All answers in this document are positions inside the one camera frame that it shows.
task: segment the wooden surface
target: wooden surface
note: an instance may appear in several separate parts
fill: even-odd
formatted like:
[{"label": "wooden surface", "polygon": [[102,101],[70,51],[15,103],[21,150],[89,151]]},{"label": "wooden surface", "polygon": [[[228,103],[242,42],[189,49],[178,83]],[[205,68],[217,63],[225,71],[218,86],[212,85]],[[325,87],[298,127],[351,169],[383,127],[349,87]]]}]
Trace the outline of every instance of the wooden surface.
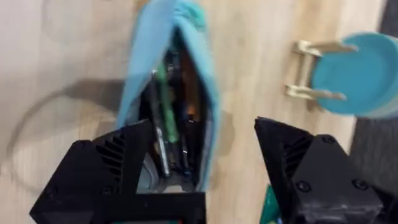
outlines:
[{"label": "wooden surface", "polygon": [[[0,220],[28,212],[70,144],[113,128],[142,1],[13,0],[0,6]],[[266,185],[253,130],[265,116],[330,133],[349,148],[354,118],[309,113],[282,94],[297,39],[376,30],[383,0],[202,0],[223,124],[209,223],[258,223]]]}]

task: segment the green pen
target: green pen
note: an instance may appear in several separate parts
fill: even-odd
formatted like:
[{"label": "green pen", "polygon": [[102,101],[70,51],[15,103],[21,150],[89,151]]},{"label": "green pen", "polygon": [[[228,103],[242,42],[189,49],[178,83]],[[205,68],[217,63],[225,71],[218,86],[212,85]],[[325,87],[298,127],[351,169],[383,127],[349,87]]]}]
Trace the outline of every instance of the green pen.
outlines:
[{"label": "green pen", "polygon": [[176,143],[178,141],[177,125],[175,123],[175,116],[172,109],[172,103],[169,96],[169,86],[167,83],[166,69],[163,63],[161,63],[155,74],[157,81],[160,84],[160,100],[162,103],[165,127],[167,130],[167,139],[170,143]]}]

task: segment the green object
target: green object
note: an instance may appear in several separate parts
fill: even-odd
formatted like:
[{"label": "green object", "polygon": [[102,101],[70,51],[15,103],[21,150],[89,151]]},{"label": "green object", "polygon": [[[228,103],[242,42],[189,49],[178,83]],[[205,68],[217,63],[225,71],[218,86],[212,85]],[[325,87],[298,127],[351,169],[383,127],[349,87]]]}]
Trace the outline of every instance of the green object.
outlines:
[{"label": "green object", "polygon": [[266,199],[262,207],[260,224],[277,223],[279,216],[279,205],[275,197],[274,189],[268,185]]},{"label": "green object", "polygon": [[167,84],[166,69],[163,63],[161,63],[157,69],[156,79],[160,84],[160,100],[162,102],[165,126],[167,130],[167,139],[170,143],[176,143],[178,141],[178,131],[169,96],[170,93],[169,86]]}]

